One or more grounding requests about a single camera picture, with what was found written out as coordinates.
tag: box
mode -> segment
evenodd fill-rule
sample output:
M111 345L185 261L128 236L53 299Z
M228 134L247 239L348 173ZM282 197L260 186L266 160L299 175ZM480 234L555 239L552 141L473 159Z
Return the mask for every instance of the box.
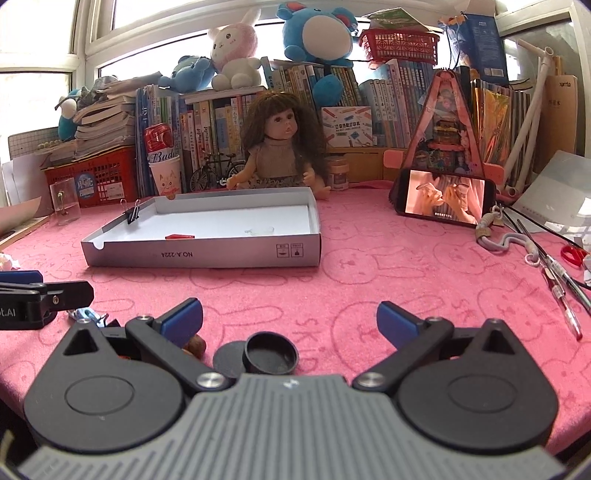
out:
M322 110L328 147L371 147L374 144L368 106L328 106Z
M168 235L194 239L166 240ZM308 187L155 197L82 240L91 267L316 267L320 219Z
M470 67L472 79L508 85L505 49L494 17L458 15L449 19L447 25L441 22L439 26L450 41L452 63L458 59L460 65Z

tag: black binder clip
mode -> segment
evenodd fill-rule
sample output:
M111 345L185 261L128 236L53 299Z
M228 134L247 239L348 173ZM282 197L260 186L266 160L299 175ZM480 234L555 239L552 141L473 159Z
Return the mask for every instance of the black binder clip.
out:
M127 225L135 222L139 218L139 199L135 201L133 208L127 208L127 200L121 199L123 214L127 217Z

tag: red pen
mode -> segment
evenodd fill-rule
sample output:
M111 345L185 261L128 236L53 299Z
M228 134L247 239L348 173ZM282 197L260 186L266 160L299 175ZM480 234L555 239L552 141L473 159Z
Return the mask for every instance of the red pen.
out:
M173 233L172 235L168 235L164 237L166 240L182 240L184 238L195 238L195 235L179 235L178 233Z

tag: cat cup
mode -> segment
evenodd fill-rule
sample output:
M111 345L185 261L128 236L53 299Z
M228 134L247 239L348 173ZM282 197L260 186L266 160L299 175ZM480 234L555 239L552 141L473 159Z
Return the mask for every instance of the cat cup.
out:
M181 160L179 156L150 164L158 195L171 200L181 193Z

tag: keychain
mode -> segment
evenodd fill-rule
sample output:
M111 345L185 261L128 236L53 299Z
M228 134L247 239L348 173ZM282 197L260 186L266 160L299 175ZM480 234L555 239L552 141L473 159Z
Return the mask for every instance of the keychain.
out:
M496 225L496 222L499 221L502 225L502 218L503 212L498 205L492 207L489 213L484 214L480 222L476 225L476 243L489 252L506 252L512 243L522 245L527 251L525 263L532 267L537 267L540 264L538 247L526 235L510 232L503 235L499 242L494 242L490 239L492 235L491 225Z

